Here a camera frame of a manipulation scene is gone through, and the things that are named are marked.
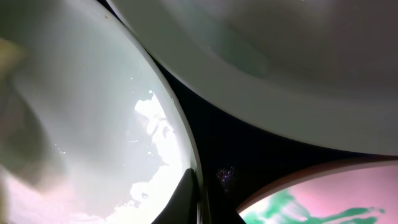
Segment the white plate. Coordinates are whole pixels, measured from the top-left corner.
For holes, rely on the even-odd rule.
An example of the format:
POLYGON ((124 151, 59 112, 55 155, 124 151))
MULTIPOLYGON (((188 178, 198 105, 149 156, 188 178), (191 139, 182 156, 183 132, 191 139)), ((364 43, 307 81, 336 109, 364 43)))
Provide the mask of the white plate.
POLYGON ((397 154, 397 0, 112 0, 177 80, 280 136, 397 154))
POLYGON ((2 1, 2 223, 152 223, 193 136, 167 80, 97 1, 2 1))
POLYGON ((246 223, 397 223, 397 159, 309 167, 261 188, 237 212, 246 223))

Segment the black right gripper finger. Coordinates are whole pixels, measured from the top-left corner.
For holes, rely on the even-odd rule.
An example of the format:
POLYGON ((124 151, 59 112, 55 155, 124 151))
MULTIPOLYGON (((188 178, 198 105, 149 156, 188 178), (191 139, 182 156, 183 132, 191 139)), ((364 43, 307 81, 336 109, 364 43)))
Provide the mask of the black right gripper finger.
POLYGON ((187 169, 166 207, 152 224, 196 224, 199 189, 196 173, 187 169))

